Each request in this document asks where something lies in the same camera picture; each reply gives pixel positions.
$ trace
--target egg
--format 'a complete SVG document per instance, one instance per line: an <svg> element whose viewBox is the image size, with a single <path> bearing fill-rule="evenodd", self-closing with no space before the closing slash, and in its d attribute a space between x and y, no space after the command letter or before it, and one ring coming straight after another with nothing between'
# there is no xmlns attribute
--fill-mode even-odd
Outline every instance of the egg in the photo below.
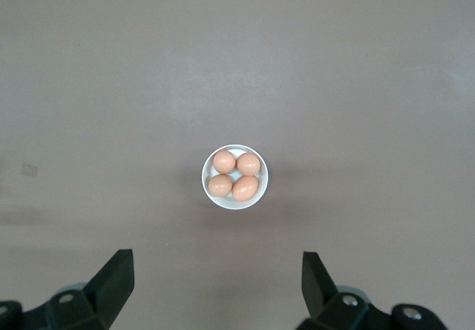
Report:
<svg viewBox="0 0 475 330"><path fill-rule="evenodd" d="M236 159L229 151L219 151L214 155L213 166L218 173L228 174L236 167Z"/></svg>
<svg viewBox="0 0 475 330"><path fill-rule="evenodd" d="M232 189L232 179L225 174L213 176L208 182L208 191L213 197L225 197Z"/></svg>
<svg viewBox="0 0 475 330"><path fill-rule="evenodd" d="M242 176L232 187L232 197L237 202L246 202L258 191L259 181L255 176Z"/></svg>
<svg viewBox="0 0 475 330"><path fill-rule="evenodd" d="M243 176L254 176L261 169L261 161L255 154L247 152L237 159L237 169Z"/></svg>

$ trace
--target bowl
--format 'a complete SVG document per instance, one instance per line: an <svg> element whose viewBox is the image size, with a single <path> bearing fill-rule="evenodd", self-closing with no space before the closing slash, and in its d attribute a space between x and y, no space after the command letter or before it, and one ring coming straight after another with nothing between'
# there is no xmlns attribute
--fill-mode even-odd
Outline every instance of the bowl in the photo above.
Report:
<svg viewBox="0 0 475 330"><path fill-rule="evenodd" d="M232 198L232 193L229 193L225 197L213 197L208 190L208 183L209 180L213 177L218 175L219 173L214 169L213 166L213 157L216 153L220 151L229 151L238 159L241 154L246 152L253 153L260 161L261 161L261 168L255 174L258 178L259 186L258 190L254 194L254 196L245 201L245 202L238 202ZM231 177L233 184L243 176L243 174L235 168L231 173L228 173ZM254 151L252 148L244 146L244 145L226 145L223 147L218 148L215 152L209 155L208 159L203 166L203 172L201 173L201 182L203 183L203 189L206 192L206 195L209 199L211 199L216 205L219 205L221 208L230 209L230 210L240 210L248 208L249 206L254 205L259 199L264 195L264 192L267 188L267 183L269 181L269 173L267 171L266 163L264 162L262 156Z"/></svg>

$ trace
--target silver bolt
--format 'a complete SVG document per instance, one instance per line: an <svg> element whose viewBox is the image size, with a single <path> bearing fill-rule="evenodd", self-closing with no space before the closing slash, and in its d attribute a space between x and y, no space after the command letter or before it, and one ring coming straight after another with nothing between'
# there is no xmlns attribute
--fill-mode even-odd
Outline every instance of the silver bolt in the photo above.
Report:
<svg viewBox="0 0 475 330"><path fill-rule="evenodd" d="M422 319L421 313L419 313L414 308L407 307L407 308L402 309L402 312L409 319L412 319L412 320L421 320Z"/></svg>
<svg viewBox="0 0 475 330"><path fill-rule="evenodd" d="M343 303L345 303L347 306L357 306L358 301L353 295L344 295L343 296Z"/></svg>
<svg viewBox="0 0 475 330"><path fill-rule="evenodd" d="M72 301L72 299L74 299L74 296L72 294L65 294L59 298L58 302L59 304L64 304Z"/></svg>

